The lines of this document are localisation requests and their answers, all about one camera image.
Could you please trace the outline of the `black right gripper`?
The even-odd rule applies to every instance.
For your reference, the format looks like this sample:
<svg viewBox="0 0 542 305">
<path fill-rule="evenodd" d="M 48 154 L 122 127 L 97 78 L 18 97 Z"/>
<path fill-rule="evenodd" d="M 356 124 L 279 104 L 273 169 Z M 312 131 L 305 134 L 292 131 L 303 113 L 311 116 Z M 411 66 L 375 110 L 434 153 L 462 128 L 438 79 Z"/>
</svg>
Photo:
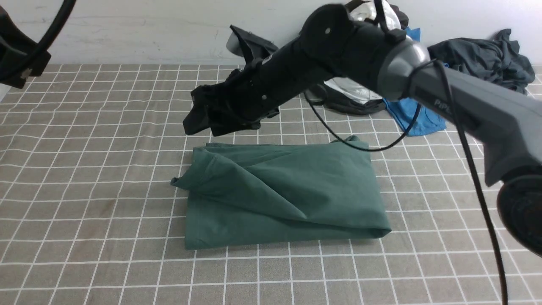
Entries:
<svg viewBox="0 0 542 305">
<path fill-rule="evenodd" d="M 213 136 L 257 130 L 261 120 L 279 114 L 279 107 L 297 95 L 297 70 L 288 64 L 249 64 L 236 68 L 225 81 L 191 91 L 192 109 L 184 132 L 209 129 Z"/>
</svg>

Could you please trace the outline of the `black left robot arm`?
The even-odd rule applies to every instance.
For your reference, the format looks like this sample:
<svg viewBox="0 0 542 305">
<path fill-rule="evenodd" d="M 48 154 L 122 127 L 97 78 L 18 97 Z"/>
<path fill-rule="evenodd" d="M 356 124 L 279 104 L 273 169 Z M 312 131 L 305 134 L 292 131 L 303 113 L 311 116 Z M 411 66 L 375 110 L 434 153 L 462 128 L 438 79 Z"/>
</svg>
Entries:
<svg viewBox="0 0 542 305">
<path fill-rule="evenodd" d="M 0 8 L 0 70 L 9 72 L 37 46 L 27 35 L 21 32 L 11 20 L 8 12 Z M 48 51 L 41 53 L 28 68 L 18 71 L 14 76 L 1 83 L 12 88 L 22 89 L 29 77 L 40 77 L 51 59 Z"/>
</svg>

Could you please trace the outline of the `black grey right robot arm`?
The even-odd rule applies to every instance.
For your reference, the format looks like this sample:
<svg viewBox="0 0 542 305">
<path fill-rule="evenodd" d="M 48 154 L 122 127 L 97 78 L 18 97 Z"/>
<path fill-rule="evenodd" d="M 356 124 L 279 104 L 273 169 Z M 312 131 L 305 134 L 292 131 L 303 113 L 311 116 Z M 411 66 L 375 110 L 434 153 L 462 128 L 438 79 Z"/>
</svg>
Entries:
<svg viewBox="0 0 542 305">
<path fill-rule="evenodd" d="M 503 225 L 541 255 L 541 103 L 431 60 L 404 31 L 387 29 L 382 3 L 376 4 L 377 25 L 355 21 L 343 4 L 320 6 L 292 41 L 264 58 L 238 34 L 245 68 L 191 92 L 185 133 L 258 129 L 279 106 L 333 77 L 385 99 L 412 98 L 455 124 L 468 159 L 465 133 L 483 144 L 486 185 L 503 182 L 496 201 Z"/>
</svg>

